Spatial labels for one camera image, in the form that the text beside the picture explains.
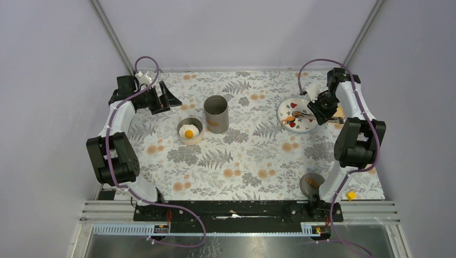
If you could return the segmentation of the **beige round lid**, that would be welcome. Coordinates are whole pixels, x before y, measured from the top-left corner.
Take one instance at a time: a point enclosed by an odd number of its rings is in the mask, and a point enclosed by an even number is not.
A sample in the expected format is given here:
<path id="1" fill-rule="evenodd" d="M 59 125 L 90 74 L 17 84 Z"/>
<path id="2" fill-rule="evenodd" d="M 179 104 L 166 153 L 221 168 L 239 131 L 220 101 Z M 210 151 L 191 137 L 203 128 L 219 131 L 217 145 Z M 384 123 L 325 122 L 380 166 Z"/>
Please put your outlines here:
<path id="1" fill-rule="evenodd" d="M 335 114 L 333 115 L 334 122 L 336 124 L 343 124 L 345 121 L 345 114 L 341 106 L 337 107 Z"/>

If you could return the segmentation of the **metal food tongs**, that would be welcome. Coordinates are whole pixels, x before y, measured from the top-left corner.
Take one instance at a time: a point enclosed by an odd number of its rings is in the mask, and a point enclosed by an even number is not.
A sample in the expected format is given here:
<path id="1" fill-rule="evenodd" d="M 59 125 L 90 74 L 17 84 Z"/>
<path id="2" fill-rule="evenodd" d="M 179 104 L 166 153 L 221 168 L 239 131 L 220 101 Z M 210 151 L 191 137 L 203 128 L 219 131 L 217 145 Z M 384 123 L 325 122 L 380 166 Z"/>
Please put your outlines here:
<path id="1" fill-rule="evenodd" d="M 307 113 L 304 113 L 304 112 L 301 112 L 301 113 L 302 113 L 303 116 L 302 116 L 302 117 L 299 117 L 299 118 L 306 118 L 306 119 L 311 119 L 311 120 L 317 120 L 317 117 L 316 117 L 314 114 L 307 114 Z M 334 124 L 336 124 L 336 123 L 334 122 L 334 118 L 333 118 L 333 117 L 329 118 L 326 122 L 327 122 L 327 123 L 334 123 Z"/>

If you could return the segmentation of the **toy fried egg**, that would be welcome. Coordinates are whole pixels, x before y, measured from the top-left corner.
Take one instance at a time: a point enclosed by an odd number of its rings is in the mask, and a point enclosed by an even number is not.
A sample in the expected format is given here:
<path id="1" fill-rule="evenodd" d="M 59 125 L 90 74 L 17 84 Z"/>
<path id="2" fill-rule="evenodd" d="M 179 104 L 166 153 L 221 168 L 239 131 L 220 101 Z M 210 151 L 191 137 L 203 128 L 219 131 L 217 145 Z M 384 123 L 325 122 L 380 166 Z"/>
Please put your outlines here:
<path id="1" fill-rule="evenodd" d="M 194 139 L 199 134 L 199 129 L 193 124 L 184 124 L 179 128 L 179 136 L 186 140 Z"/>

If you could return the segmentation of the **grey cylindrical lunch container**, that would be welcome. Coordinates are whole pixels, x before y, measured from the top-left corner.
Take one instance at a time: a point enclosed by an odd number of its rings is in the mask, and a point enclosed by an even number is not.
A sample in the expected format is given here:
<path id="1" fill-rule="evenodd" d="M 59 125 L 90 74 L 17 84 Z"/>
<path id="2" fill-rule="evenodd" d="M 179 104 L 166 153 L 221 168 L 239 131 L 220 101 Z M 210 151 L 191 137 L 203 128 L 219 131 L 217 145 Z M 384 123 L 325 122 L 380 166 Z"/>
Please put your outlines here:
<path id="1" fill-rule="evenodd" d="M 222 134 L 229 127 L 229 111 L 227 100 L 220 95 L 208 97 L 204 104 L 206 125 L 210 132 Z"/>

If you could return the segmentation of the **grey lid with wooden knob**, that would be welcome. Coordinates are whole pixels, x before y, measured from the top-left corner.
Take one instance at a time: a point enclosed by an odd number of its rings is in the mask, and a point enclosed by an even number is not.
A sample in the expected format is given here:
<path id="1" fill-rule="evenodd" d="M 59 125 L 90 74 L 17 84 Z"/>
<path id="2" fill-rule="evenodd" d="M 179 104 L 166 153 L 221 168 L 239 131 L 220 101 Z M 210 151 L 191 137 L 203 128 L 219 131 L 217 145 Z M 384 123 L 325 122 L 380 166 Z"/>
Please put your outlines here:
<path id="1" fill-rule="evenodd" d="M 325 182 L 323 176 L 318 173 L 307 173 L 300 179 L 300 190 L 307 197 L 318 195 L 318 188 Z"/>

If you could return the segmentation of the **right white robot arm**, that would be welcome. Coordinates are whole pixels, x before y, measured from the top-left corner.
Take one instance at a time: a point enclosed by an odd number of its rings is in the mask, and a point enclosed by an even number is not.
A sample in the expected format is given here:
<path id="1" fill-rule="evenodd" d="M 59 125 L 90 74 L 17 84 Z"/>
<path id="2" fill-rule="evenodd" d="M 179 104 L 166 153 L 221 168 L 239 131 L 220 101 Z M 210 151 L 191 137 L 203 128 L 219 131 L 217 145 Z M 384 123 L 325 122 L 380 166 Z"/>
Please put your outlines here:
<path id="1" fill-rule="evenodd" d="M 351 174 L 368 171 L 376 165 L 386 123 L 375 119 L 361 92 L 360 79 L 343 68 L 327 73 L 327 90 L 318 94 L 308 108 L 319 125 L 328 122 L 341 106 L 345 121 L 334 144 L 336 160 L 328 178 L 318 188 L 319 201 L 308 207 L 311 219 L 322 221 L 330 214 L 326 204 L 337 202 L 338 195 L 350 181 Z"/>

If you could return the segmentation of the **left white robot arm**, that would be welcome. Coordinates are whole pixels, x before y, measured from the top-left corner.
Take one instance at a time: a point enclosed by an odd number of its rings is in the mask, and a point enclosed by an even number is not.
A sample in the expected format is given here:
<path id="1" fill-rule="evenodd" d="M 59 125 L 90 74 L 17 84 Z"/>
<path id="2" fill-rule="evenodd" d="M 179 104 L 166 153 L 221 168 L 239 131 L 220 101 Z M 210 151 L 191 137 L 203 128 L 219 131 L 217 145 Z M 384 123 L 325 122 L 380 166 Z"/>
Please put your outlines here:
<path id="1" fill-rule="evenodd" d="M 146 214 L 151 219 L 159 221 L 166 216 L 167 207 L 157 187 L 138 178 L 140 164 L 127 134 L 138 110 L 158 114 L 182 102 L 164 81 L 159 82 L 161 95 L 149 85 L 152 82 L 148 74 L 141 72 L 117 77 L 118 88 L 108 101 L 108 119 L 99 135 L 87 140 L 86 148 L 98 182 L 127 192 L 138 205 L 147 205 Z"/>

